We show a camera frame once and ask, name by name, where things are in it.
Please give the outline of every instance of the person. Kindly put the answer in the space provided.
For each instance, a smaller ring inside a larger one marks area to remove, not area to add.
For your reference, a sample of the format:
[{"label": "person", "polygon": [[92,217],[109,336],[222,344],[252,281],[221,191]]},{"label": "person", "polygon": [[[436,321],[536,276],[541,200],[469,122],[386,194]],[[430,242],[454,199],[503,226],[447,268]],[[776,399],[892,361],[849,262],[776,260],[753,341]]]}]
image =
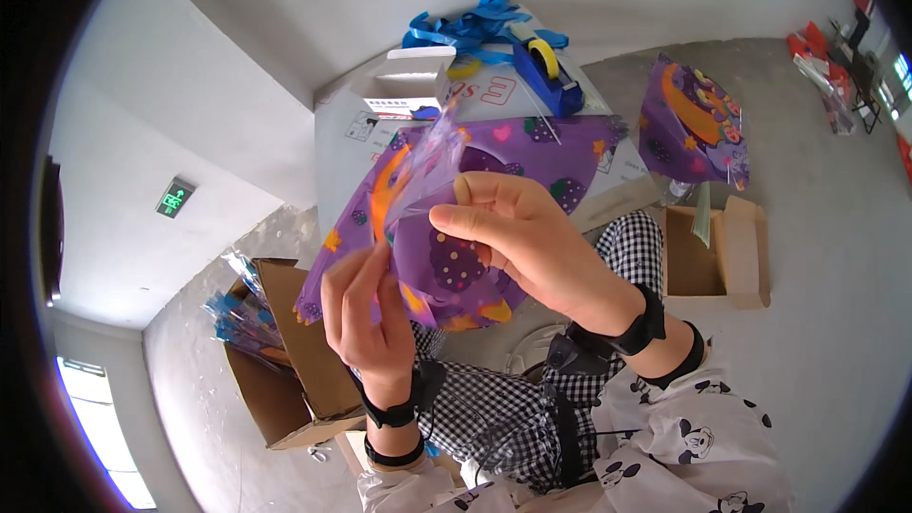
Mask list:
[{"label": "person", "polygon": [[[588,340],[573,347],[578,356],[549,353],[539,382],[439,362],[445,380],[431,411],[413,419],[413,367],[433,359],[443,334],[409,324],[388,244],[337,262],[321,284],[326,340],[359,371],[366,405],[408,408],[397,427],[368,420],[365,511],[789,510],[769,416],[726,383],[712,340],[656,303],[662,235],[648,214],[615,220],[593,249],[532,180],[471,172],[453,188],[458,204],[433,208],[431,224],[476,242],[483,263]],[[375,294],[380,324],[371,324]],[[644,318],[658,321],[651,332]],[[599,345],[614,348],[590,356]],[[587,357],[601,366],[561,364]],[[425,439],[462,463],[469,490],[428,459]]]}]

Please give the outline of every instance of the concrete floor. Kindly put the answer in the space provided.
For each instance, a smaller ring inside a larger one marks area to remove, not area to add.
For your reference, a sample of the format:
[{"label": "concrete floor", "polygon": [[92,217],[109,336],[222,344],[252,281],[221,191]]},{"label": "concrete floor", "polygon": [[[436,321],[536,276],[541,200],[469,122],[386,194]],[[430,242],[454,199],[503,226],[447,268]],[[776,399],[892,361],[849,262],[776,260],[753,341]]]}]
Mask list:
[{"label": "concrete floor", "polygon": [[[796,511],[830,511],[851,491],[891,425],[912,369],[910,191],[890,125],[836,137],[814,86],[783,40],[669,46],[667,54],[722,84],[744,110],[752,185],[766,208],[772,304],[737,312],[720,302],[667,308],[715,337],[737,392],[772,418],[792,475]],[[585,68],[611,108],[636,121],[656,51]],[[713,204],[729,194],[713,187]],[[241,238],[250,256],[296,257],[319,246],[315,211],[282,208]],[[144,332],[161,420],[188,484],[206,511],[357,511],[342,456],[272,452],[238,396],[221,345],[199,305],[234,273],[216,259]],[[447,358],[504,367],[508,349],[559,321],[523,304],[508,325],[450,337]],[[478,345],[484,344],[484,351]]]}]

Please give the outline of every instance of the person's left hand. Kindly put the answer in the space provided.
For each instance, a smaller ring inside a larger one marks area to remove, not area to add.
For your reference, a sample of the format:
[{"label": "person's left hand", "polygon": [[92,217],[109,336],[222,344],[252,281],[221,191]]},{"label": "person's left hand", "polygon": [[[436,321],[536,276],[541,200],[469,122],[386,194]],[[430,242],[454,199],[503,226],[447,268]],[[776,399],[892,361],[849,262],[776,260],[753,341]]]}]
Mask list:
[{"label": "person's left hand", "polygon": [[[320,296],[326,342],[348,366],[361,371],[371,404],[381,410],[407,402],[415,337],[399,283],[387,273],[390,246],[378,242],[342,258],[323,274]],[[380,323],[371,323],[371,302],[380,304]]]}]

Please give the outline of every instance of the pink heart print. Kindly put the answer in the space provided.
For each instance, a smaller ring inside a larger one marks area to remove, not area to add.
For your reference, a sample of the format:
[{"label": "pink heart print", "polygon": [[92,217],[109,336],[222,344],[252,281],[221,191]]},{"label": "pink heart print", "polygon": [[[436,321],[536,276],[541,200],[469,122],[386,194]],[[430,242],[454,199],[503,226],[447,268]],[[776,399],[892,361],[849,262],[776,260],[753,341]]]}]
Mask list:
[{"label": "pink heart print", "polygon": [[513,130],[510,129],[509,125],[502,125],[500,127],[495,127],[494,129],[491,130],[491,133],[494,134],[494,138],[497,139],[498,141],[500,141],[501,143],[503,143],[504,141],[509,139],[510,133],[512,133],[512,132],[513,132]]}]

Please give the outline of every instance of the hand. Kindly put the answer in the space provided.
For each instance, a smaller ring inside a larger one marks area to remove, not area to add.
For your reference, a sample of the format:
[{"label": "hand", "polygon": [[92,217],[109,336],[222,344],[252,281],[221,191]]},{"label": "hand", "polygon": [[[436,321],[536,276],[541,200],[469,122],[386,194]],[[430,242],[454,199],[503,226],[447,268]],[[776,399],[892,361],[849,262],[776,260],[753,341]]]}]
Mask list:
[{"label": "hand", "polygon": [[[389,250],[379,242],[352,252],[323,274],[320,287],[326,342],[344,363],[361,371],[368,399],[381,410],[407,402],[415,361],[415,337],[399,284],[387,273]],[[371,323],[375,294],[379,324]]]},{"label": "hand", "polygon": [[501,268],[546,307],[594,333],[618,336],[646,308],[643,295],[611,271],[539,183],[497,173],[464,173],[458,205],[439,205],[430,223],[485,244],[486,265]]}]

